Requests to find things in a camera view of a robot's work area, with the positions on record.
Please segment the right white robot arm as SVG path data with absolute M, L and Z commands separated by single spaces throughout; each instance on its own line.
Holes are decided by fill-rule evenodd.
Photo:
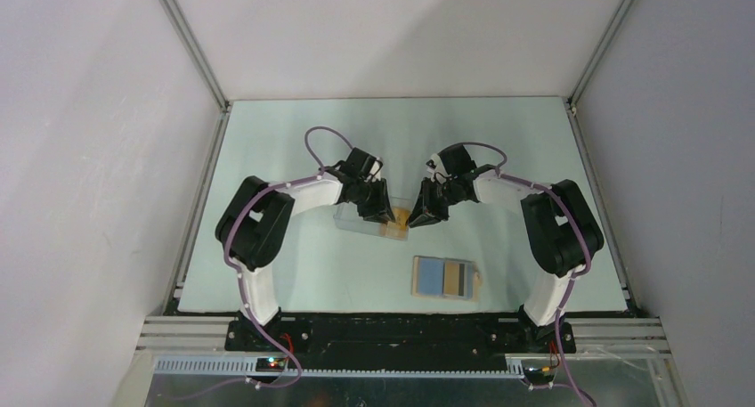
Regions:
M 505 173 L 501 164 L 477 165 L 470 145 L 454 143 L 427 161 L 429 175 L 407 225 L 444 222 L 450 208 L 465 201 L 504 207 L 522 217 L 540 274 L 522 306 L 528 321 L 519 325 L 517 337 L 523 348 L 539 352 L 552 342 L 551 324 L 559 323 L 574 283 L 591 270 L 605 237 L 576 182 L 536 183 Z

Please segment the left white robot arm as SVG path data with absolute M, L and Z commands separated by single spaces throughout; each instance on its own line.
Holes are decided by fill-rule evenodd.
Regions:
M 241 312 L 250 321 L 247 338 L 260 350 L 281 339 L 280 313 L 272 262 L 280 253 L 289 221 L 306 211 L 353 204 L 362 220 L 387 224 L 395 220 L 382 159 L 359 148 L 346 159 L 314 175 L 267 183 L 248 176 L 240 184 L 215 228 L 223 260 L 236 273 Z

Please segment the tan leather card holder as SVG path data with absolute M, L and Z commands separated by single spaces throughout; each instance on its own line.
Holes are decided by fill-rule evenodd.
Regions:
M 477 302 L 482 275 L 473 261 L 414 256 L 411 274 L 413 297 Z

